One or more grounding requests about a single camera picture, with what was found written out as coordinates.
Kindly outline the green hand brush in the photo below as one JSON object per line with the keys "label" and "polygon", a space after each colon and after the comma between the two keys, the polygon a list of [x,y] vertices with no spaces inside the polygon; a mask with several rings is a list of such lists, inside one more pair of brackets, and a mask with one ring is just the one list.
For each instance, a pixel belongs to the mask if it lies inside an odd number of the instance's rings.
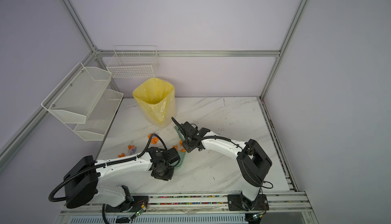
{"label": "green hand brush", "polygon": [[175,131],[177,132],[179,139],[180,139],[181,141],[184,141],[184,136],[183,136],[183,134],[182,134],[180,128],[179,128],[178,126],[175,126],[174,129],[175,129]]}

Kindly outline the green plastic dustpan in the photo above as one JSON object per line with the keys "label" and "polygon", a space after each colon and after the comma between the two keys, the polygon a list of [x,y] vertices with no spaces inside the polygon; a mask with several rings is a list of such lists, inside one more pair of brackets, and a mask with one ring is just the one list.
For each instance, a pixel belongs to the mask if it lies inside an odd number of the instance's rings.
{"label": "green plastic dustpan", "polygon": [[186,152],[179,151],[178,154],[179,154],[180,160],[174,164],[175,169],[179,169],[182,166],[182,164],[184,163],[184,158],[186,156]]}

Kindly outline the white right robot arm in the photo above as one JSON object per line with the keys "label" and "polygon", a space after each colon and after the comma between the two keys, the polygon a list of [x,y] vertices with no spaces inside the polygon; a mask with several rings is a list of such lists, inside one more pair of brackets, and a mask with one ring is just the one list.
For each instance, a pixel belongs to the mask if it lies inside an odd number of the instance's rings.
{"label": "white right robot arm", "polygon": [[272,160],[257,141],[236,141],[210,129],[198,128],[193,123],[179,123],[174,117],[172,121],[183,138],[182,146],[186,152],[210,150],[236,161],[245,183],[240,194],[228,195],[230,210],[268,210],[266,196],[261,190],[272,167]]}

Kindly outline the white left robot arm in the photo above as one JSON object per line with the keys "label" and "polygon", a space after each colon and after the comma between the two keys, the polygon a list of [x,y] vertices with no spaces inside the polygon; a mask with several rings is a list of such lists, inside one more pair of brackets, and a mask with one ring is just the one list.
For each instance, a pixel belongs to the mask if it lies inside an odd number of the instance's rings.
{"label": "white left robot arm", "polygon": [[86,204],[105,204],[107,212],[135,212],[146,205],[148,197],[133,197],[121,177],[136,172],[150,172],[151,177],[169,181],[181,161],[176,149],[151,147],[141,157],[126,156],[116,160],[82,158],[65,176],[65,202],[68,209]]}

